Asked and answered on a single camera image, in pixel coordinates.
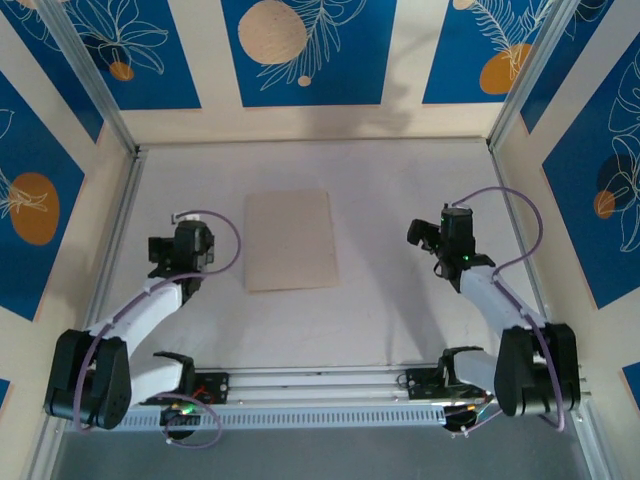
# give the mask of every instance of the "enclosure wall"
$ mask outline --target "enclosure wall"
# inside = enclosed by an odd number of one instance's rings
[[[553,3],[70,0],[61,8],[146,144],[484,136]],[[33,38],[33,18],[13,23]]]
[[[507,183],[543,211],[534,263],[545,301],[575,330],[612,450],[636,478],[640,10],[635,0],[598,3],[591,16],[578,8],[495,154]],[[535,219],[516,208],[532,245]]]
[[[84,318],[130,159],[64,59],[36,58],[3,13],[0,51],[0,477],[14,479],[44,420],[56,339]]]

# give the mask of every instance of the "metal frame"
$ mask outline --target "metal frame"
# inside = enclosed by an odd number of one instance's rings
[[[89,98],[102,118],[111,126],[114,135],[132,158],[138,153],[138,147],[122,116],[116,101],[107,88],[107,84],[91,60],[89,52],[74,28],[64,7],[57,0],[34,0],[38,15],[51,36],[60,47],[60,51],[80,80]]]
[[[487,144],[490,152],[498,148],[511,122],[520,114],[522,105],[579,4],[580,0],[556,1],[531,49],[535,55],[527,57],[489,133]]]
[[[496,124],[489,135],[488,148],[492,154],[494,168],[501,184],[504,183],[504,175],[501,171],[496,149],[500,145],[509,125],[518,115],[523,102],[544,68],[547,59],[564,31],[564,26],[579,1],[567,0],[556,3],[549,21],[546,22],[535,42],[536,55],[532,55],[527,59],[523,71],[508,95]],[[136,146],[127,129],[113,96],[91,61],[62,6],[56,0],[34,0],[34,2],[45,25],[51,31],[54,40],[60,46],[67,61],[98,107],[101,115],[109,123],[120,143],[133,158],[126,185],[120,197],[117,215],[111,228],[111,235],[105,248],[96,289],[87,310],[84,325],[86,328],[98,320],[111,287],[115,260],[118,257],[122,238],[133,208],[144,169],[146,152],[138,155],[138,146]],[[523,250],[524,242],[520,222],[514,213],[511,199],[505,196],[505,202],[520,249]],[[539,278],[530,262],[527,262],[526,267],[538,306],[541,311],[546,311]],[[372,423],[373,418],[383,418],[382,421],[387,422],[384,423],[386,425],[389,424],[389,421],[392,424],[393,421],[400,422],[395,423],[397,425],[406,424],[402,422],[416,421],[422,422],[418,423],[420,425],[441,424],[444,419],[444,417],[441,417],[442,406],[455,403],[452,403],[450,399],[441,399],[417,405],[414,402],[409,404],[407,390],[397,385],[398,375],[402,374],[406,368],[408,366],[232,370],[229,371],[232,373],[228,399],[230,403],[220,410],[226,428],[242,428],[243,422],[247,418],[255,418],[256,415],[260,420],[256,425],[259,425],[260,428],[310,428],[323,426],[324,422],[316,422],[314,420],[315,418],[322,418],[314,417],[314,415],[322,415],[323,413],[340,413],[343,415],[337,417],[337,423],[331,426],[366,426]],[[153,408],[135,408],[131,412],[131,418],[146,418],[149,412],[155,412]],[[367,409],[369,409],[370,413],[382,415],[382,417],[357,416],[359,412],[366,413]],[[291,415],[294,411],[303,413],[306,416],[301,417],[302,420],[291,420],[290,417],[286,417],[286,415]],[[433,416],[416,417],[416,412],[419,411],[432,412]],[[398,416],[385,417],[390,412],[396,412]],[[592,477],[598,479],[620,478],[591,399],[585,398],[580,409],[577,412],[573,412],[572,417],[576,434],[580,439]],[[274,418],[283,418],[285,420],[283,420],[284,423],[274,423],[272,421]],[[50,477],[66,423],[68,422],[43,416],[42,430],[34,447],[33,459],[27,471],[23,473],[23,478],[40,479]],[[143,425],[131,420],[128,423],[125,422],[122,428],[128,430],[159,428],[151,422],[147,423],[148,425]]]
[[[511,125],[520,115],[520,110],[524,102],[531,93],[533,86],[538,80],[540,73],[544,69],[579,3],[580,0],[566,0],[556,3],[549,20],[545,23],[534,44],[533,49],[536,54],[530,55],[525,62],[511,92],[507,95],[496,123],[491,129],[487,139],[487,146],[493,159],[500,185],[505,185],[505,174],[500,162],[500,146],[509,133]],[[520,250],[525,252],[522,222],[515,214],[512,198],[504,194],[504,200],[509,216],[511,217],[511,223],[513,224]],[[552,313],[545,301],[540,278],[533,266],[533,262],[531,259],[527,259],[525,265],[540,312],[544,312],[547,318],[552,318]],[[577,411],[571,412],[571,416],[574,421],[575,434],[582,447],[589,473],[592,478],[598,480],[621,479],[620,470],[609,447],[609,442],[600,422],[596,406],[588,391],[586,379],[581,378],[581,382],[583,382],[581,384],[581,390],[583,391],[582,402]]]

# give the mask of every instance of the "cardboard sheet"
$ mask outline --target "cardboard sheet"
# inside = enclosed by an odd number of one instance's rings
[[[338,285],[326,191],[247,195],[244,232],[249,292]]]

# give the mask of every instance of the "green led light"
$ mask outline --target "green led light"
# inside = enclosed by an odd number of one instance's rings
[[[195,405],[187,405],[185,407],[182,408],[182,414],[183,415],[189,415],[191,412],[193,412],[196,409]]]

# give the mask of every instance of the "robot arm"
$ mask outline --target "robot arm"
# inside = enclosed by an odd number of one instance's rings
[[[414,220],[407,240],[434,254],[437,276],[471,301],[500,336],[497,357],[478,347],[445,350],[440,365],[447,378],[492,393],[508,416],[541,414],[554,403],[553,386],[531,323],[545,338],[556,368],[565,410],[577,408],[580,386],[575,335],[549,324],[495,273],[494,262],[475,250],[473,212],[445,205],[440,225]],[[439,374],[444,375],[444,368]]]
[[[118,310],[124,314],[100,341],[82,391],[83,423],[111,429],[131,405],[158,393],[193,393],[195,367],[191,358],[169,352],[158,352],[139,363],[131,358],[147,335],[200,288],[202,279],[180,279],[153,291],[152,287],[175,275],[202,273],[213,262],[213,247],[213,235],[197,220],[180,222],[173,238],[149,239],[149,260],[157,267],[143,288],[148,295],[133,307],[128,303]],[[113,316],[87,331],[67,330],[60,336],[45,399],[49,415],[73,418],[80,365],[94,338],[111,323]]]

